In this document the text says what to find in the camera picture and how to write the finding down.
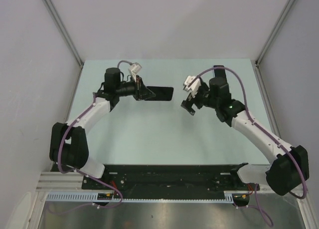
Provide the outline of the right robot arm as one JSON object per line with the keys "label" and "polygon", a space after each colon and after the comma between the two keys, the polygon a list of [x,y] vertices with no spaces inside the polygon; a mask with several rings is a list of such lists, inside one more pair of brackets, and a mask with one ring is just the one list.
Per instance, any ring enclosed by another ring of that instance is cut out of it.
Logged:
{"label": "right robot arm", "polygon": [[310,176],[307,150],[301,145],[293,146],[265,129],[245,103],[232,98],[226,77],[213,77],[206,84],[200,77],[188,76],[183,89],[189,95],[181,106],[191,115],[195,114],[193,106],[214,109],[221,122],[244,135],[268,160],[264,166],[241,166],[230,177],[234,189],[241,190],[248,183],[254,183],[268,185],[280,196],[306,197],[306,181]]}

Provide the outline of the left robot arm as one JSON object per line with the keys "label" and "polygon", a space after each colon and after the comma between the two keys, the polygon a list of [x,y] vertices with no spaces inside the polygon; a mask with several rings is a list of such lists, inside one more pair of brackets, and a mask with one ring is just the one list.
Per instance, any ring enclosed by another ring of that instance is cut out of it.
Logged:
{"label": "left robot arm", "polygon": [[138,63],[130,65],[129,81],[121,78],[123,73],[119,68],[106,69],[104,81],[93,93],[90,106],[75,119],[53,125],[49,158],[57,163],[61,173],[66,173],[62,167],[67,166],[70,171],[78,170],[93,177],[93,184],[100,189],[109,185],[110,176],[104,173],[105,166],[90,156],[87,135],[96,123],[115,108],[121,97],[133,96],[137,101],[155,97],[155,93],[144,85],[138,75],[141,68]]}

